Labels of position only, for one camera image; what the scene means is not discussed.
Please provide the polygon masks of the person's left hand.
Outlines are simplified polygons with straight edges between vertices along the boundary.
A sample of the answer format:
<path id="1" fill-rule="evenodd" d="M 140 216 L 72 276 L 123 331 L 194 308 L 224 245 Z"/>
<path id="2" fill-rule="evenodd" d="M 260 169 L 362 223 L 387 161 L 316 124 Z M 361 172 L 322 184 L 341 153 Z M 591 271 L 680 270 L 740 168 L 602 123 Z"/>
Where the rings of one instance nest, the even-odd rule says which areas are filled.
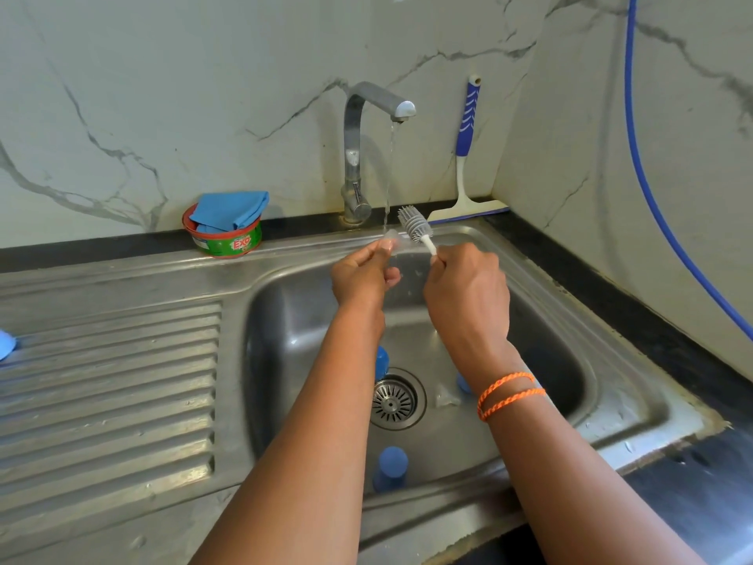
<path id="1" fill-rule="evenodd" d="M 334 264 L 331 281 L 337 315 L 352 315 L 383 328 L 385 296 L 401 280 L 400 270 L 390 264 L 396 246 L 396 238 L 382 237 Z"/>

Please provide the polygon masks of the person's right hand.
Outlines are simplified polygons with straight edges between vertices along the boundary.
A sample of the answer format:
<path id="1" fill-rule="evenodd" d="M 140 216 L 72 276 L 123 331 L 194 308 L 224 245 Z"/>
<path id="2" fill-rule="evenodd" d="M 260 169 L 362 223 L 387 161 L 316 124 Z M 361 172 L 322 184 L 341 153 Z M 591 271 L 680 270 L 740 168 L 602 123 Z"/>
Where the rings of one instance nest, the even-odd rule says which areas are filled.
<path id="1" fill-rule="evenodd" d="M 424 298 L 432 324 L 469 383 L 524 369 L 507 336 L 511 295 L 498 256 L 478 248 L 476 272 L 429 272 Z"/>

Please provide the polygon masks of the grey silicone bottle brush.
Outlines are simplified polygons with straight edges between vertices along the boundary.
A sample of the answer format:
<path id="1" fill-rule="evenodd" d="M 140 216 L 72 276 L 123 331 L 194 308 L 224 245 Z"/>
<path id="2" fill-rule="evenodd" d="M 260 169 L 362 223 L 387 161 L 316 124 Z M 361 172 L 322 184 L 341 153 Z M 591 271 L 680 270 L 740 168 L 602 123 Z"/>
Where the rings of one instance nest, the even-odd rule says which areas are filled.
<path id="1" fill-rule="evenodd" d="M 437 255 L 433 242 L 433 229 L 426 217 L 415 206 L 403 206 L 398 209 L 398 220 L 407 236 L 415 243 L 423 245 L 432 257 Z"/>

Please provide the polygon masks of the person's right forearm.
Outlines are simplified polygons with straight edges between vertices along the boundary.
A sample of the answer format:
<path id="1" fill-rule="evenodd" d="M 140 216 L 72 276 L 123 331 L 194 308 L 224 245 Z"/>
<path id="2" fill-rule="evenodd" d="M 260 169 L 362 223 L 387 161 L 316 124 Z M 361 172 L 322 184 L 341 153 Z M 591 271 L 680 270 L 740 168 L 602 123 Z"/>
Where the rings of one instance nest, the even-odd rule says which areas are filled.
<path id="1" fill-rule="evenodd" d="M 525 366 L 467 383 L 547 565 L 705 565 L 571 426 Z"/>

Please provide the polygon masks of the person's left forearm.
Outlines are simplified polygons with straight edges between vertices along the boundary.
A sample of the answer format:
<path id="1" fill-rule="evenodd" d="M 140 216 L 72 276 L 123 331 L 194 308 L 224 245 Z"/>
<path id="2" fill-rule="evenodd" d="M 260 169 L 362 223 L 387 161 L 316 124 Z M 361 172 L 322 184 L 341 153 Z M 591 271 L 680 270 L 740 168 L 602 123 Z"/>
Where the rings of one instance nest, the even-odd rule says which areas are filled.
<path id="1" fill-rule="evenodd" d="M 337 311 L 282 430 L 189 565 L 355 565 L 384 314 Z"/>

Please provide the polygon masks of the chrome sink faucet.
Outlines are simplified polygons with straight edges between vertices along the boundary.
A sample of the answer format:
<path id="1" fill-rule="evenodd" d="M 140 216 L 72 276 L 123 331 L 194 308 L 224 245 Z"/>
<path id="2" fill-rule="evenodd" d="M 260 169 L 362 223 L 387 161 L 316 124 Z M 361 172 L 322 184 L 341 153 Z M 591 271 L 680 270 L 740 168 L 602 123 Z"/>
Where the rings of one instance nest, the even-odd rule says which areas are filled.
<path id="1" fill-rule="evenodd" d="M 362 113 L 366 103 L 402 123 L 417 114 L 414 103 L 371 82 L 349 89 L 344 108 L 344 183 L 340 195 L 344 201 L 344 223 L 358 227 L 371 217 L 372 207 L 362 191 Z"/>

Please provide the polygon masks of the blue and white squeegee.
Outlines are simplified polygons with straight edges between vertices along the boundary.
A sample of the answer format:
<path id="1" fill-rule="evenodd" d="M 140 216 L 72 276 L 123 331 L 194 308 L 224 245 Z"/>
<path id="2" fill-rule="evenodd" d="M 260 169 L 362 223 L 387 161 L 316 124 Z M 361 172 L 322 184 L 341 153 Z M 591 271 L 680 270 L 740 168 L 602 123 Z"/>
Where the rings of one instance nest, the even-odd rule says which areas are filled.
<path id="1" fill-rule="evenodd" d="M 477 104 L 480 95 L 481 77 L 470 75 L 466 85 L 464 109 L 458 129 L 455 149 L 457 200 L 450 208 L 433 211 L 428 216 L 430 224 L 460 221 L 477 216 L 494 215 L 510 211 L 510 207 L 496 199 L 475 201 L 466 193 L 465 164 L 470 153 L 474 131 Z"/>

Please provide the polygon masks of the green and red dish soap tub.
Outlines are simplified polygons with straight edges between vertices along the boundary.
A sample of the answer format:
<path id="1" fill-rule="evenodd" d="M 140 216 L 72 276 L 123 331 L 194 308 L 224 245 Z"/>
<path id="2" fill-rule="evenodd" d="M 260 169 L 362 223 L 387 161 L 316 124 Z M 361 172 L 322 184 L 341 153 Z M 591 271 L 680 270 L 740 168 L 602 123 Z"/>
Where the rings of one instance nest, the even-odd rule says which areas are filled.
<path id="1" fill-rule="evenodd" d="M 197 223 L 191 219 L 197 204 L 193 204 L 182 215 L 182 226 L 190 235 L 193 245 L 206 256 L 220 259 L 241 257 L 254 251 L 262 242 L 260 227 L 261 218 L 258 217 L 248 227 L 220 233 L 202 233 L 197 229 Z"/>

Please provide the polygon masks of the blue cleaning cloth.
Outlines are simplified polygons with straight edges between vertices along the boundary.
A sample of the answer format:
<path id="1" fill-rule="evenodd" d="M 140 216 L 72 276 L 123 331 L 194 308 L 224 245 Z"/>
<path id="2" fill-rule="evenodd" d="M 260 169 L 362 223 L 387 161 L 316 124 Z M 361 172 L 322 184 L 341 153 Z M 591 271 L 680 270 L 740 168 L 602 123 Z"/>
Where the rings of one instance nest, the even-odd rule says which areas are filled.
<path id="1" fill-rule="evenodd" d="M 229 233 L 252 225 L 268 204 L 268 191 L 205 193 L 188 218 L 200 233 Z"/>

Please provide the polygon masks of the round metal drain strainer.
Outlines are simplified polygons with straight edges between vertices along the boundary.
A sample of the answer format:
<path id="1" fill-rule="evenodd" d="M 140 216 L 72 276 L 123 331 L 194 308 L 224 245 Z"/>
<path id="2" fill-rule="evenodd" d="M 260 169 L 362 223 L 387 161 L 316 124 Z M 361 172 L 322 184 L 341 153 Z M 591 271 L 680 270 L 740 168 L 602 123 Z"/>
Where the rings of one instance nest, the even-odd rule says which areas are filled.
<path id="1" fill-rule="evenodd" d="M 420 380 L 402 368 L 390 368 L 373 390 L 371 425 L 386 431 L 409 429 L 424 417 L 427 394 Z"/>

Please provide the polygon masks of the blue plastic bottle cap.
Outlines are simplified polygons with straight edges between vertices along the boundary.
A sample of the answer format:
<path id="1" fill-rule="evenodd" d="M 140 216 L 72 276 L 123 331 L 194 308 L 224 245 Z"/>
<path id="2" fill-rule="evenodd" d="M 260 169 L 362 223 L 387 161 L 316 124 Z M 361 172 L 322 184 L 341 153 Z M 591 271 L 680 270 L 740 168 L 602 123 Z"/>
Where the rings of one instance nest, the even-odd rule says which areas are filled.
<path id="1" fill-rule="evenodd" d="M 402 448 L 386 447 L 377 457 L 372 476 L 373 490 L 381 494 L 402 488 L 406 483 L 408 467 L 409 458 Z"/>

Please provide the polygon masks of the stainless steel sink with drainboard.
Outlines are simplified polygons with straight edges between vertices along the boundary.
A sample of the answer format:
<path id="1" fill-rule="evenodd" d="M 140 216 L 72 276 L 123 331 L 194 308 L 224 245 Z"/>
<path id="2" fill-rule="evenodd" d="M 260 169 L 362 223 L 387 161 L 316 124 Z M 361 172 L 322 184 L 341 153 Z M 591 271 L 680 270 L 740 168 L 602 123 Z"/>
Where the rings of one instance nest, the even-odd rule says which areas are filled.
<path id="1" fill-rule="evenodd" d="M 282 427 L 336 310 L 329 268 L 371 231 L 0 274 L 0 564 L 184 565 Z M 719 413 L 605 326 L 482 220 L 438 244 L 499 257 L 511 339 L 553 403 L 616 470 L 720 432 Z M 429 321 L 429 256 L 395 256 L 382 345 L 428 406 L 370 425 L 358 563 L 446 563 L 522 523 L 475 400 Z M 434 408 L 438 383 L 462 397 Z M 373 490 L 402 448 L 405 485 Z"/>

